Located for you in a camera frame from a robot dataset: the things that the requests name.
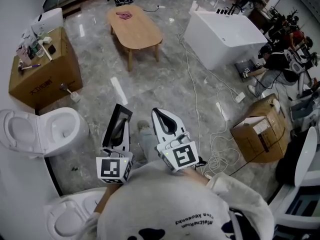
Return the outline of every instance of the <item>cardboard box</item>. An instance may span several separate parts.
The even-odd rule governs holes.
[[[78,59],[65,29],[56,28],[48,35],[52,42],[44,47],[48,50],[50,45],[54,45],[56,52],[51,56],[53,60],[50,61],[46,55],[41,58],[35,56],[32,65],[41,66],[27,69],[20,75],[19,57],[15,56],[9,82],[9,94],[37,110],[69,95],[60,90],[62,83],[67,84],[72,92],[83,87]]]
[[[244,117],[231,130],[244,159],[253,163],[269,163],[282,159],[289,143],[285,117],[271,105],[271,94],[252,104]]]

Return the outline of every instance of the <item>gray pants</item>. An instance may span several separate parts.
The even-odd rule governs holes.
[[[291,107],[292,119],[296,120],[309,116],[314,110],[315,102],[309,98]]]
[[[280,70],[267,70],[265,72],[265,74],[263,75],[263,77],[261,78],[261,80],[259,80],[260,82],[257,82],[257,85],[255,87],[255,95],[257,97],[260,97],[261,94],[267,89],[269,88],[272,83],[274,82],[279,83],[279,84],[283,84],[286,86],[293,86],[296,82],[289,82],[287,81],[287,79],[284,76],[284,73],[281,72]]]
[[[139,144],[148,163],[160,159],[158,152],[155,150],[159,142],[151,128],[144,128],[140,131]]]

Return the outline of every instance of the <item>toilet bowl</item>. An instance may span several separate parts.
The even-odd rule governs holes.
[[[60,197],[45,207],[46,226],[54,240],[72,240],[106,191],[98,187]]]
[[[0,110],[0,142],[6,148],[36,157],[70,150],[87,138],[89,126],[73,108],[62,107],[43,115]]]

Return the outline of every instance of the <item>table leg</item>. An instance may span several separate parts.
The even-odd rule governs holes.
[[[156,62],[159,62],[159,44],[156,44],[154,46],[154,54],[155,54],[155,60]]]
[[[130,72],[132,69],[132,49],[128,49],[129,54],[128,54],[128,71]]]

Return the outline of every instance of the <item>toilet brush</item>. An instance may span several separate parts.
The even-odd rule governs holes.
[[[63,90],[63,91],[70,93],[70,97],[75,103],[77,103],[81,99],[81,96],[76,91],[71,92],[65,83],[62,83],[60,85],[60,90]]]

